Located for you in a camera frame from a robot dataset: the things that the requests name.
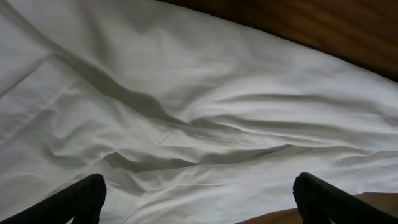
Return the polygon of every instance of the wooden floor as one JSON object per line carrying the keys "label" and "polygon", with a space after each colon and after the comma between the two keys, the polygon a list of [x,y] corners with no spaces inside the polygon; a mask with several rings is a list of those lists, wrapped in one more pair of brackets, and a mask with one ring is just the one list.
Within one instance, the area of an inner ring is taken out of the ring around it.
{"label": "wooden floor", "polygon": [[398,0],[163,0],[326,52],[398,82]]}

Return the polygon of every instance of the white bed sheet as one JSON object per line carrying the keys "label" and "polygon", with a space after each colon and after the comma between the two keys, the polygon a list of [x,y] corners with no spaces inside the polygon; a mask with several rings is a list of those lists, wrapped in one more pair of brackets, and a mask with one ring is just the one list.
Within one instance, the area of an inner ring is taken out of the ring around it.
{"label": "white bed sheet", "polygon": [[310,172],[398,192],[398,86],[145,0],[0,1],[0,220],[91,173],[101,223],[234,223]]}

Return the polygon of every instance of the white cloth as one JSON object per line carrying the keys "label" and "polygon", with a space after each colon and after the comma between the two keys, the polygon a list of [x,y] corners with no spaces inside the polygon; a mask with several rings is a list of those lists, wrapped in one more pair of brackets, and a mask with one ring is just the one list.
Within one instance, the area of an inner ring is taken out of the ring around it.
{"label": "white cloth", "polygon": [[398,86],[145,0],[0,1],[0,220],[86,175],[101,223],[234,223],[301,172],[398,192]]}

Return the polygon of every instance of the brown wooden surface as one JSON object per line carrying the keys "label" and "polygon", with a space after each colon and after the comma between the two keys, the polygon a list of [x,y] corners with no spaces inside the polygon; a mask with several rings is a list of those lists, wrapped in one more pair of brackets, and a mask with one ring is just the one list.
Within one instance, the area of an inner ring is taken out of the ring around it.
{"label": "brown wooden surface", "polygon": [[398,0],[163,0],[321,50],[398,81]]}

